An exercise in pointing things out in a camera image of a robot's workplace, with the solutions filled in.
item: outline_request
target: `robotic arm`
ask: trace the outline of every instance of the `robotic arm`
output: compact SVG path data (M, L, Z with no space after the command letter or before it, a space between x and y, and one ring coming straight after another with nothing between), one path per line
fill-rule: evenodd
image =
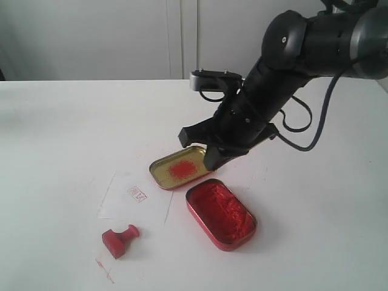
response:
M259 58L247 78L229 72L197 70L191 88L208 101L222 101L214 116L184 127L179 134L183 147L206 144L204 164L216 170L230 160L249 153L266 139L279 137L307 152L321 135L332 90L341 76L381 79L388 76L388 7L377 1L349 5L342 0L322 0L326 11L304 18L294 11L278 15L269 25ZM333 4L343 12L333 14ZM310 80L333 76L323 104L316 135L308 147L298 146L270 123ZM203 92L224 92L211 100Z

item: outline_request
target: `black cable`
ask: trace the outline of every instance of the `black cable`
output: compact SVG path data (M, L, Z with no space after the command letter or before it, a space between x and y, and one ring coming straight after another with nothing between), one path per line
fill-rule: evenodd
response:
M327 88L326 95L325 95L325 98L324 98L324 101L322 104L322 111L321 111L321 117L319 118L318 128L316 130L313 141L310 143L310 145L308 145L307 147L301 147L300 145L294 144L292 141L290 141L289 139L284 137L280 132L274 132L274 133L279 137L279 139L281 139L282 141L284 141L286 144L293 147L294 149L297 149L301 152L308 152L308 151L312 150L316 146L316 144L318 143L319 138L321 137L323 127L324 127L325 121L326 121L327 109L329 108L329 102L330 102L330 99L332 97L334 87L336 86L340 77L342 77L342 75L348 69L350 69L353 65L355 65L355 64L357 64L365 59L379 55L380 53L382 53L382 52L370 53L370 54L367 54L365 56L360 56L359 58L355 58L355 59L351 60L347 66L345 66L341 71L339 71L333 77L333 79L331 80L331 82Z
M301 127L299 129L294 129L290 126L288 126L288 124L286 123L286 113L284 112L283 109L279 110L279 112L281 114L283 114L283 127L285 129L287 129L289 132L293 132L293 133L301 133L301 132L305 132L307 129L310 128L311 126L311 123L313 122L313 113L310 109L310 107L305 103L303 102L302 100L300 100L299 98L295 97L295 96L292 96L292 99L294 99L298 104L302 105L303 108L305 108L307 110L307 112L309 113L310 115L310 122L308 125L306 125L305 127Z
M206 101L208 101L208 102L221 102L221 101L224 100L225 95L224 95L222 98L219 98L219 99L210 99L210 98L206 97L205 94L203 94L203 91L202 91L202 88L203 88L203 87L204 87L204 86L202 85L202 86L199 88L199 94L200 94L201 97L204 98Z

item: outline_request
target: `white wall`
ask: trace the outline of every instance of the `white wall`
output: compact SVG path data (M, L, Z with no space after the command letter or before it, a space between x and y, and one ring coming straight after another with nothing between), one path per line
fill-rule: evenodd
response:
M18 80L181 78L180 22L179 0L0 0L0 68Z

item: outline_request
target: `white paper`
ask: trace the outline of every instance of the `white paper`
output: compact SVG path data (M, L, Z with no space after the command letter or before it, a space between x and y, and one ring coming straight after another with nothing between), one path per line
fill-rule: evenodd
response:
M149 230L161 227L168 214L172 193L160 189L150 177L116 172L99 208L98 218L121 220Z

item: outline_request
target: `red tin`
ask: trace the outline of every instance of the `red tin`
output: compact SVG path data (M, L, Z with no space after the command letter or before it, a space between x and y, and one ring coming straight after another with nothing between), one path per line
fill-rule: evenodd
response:
M218 179L209 179L186 194L187 207L213 243L231 251L252 238L255 217Z

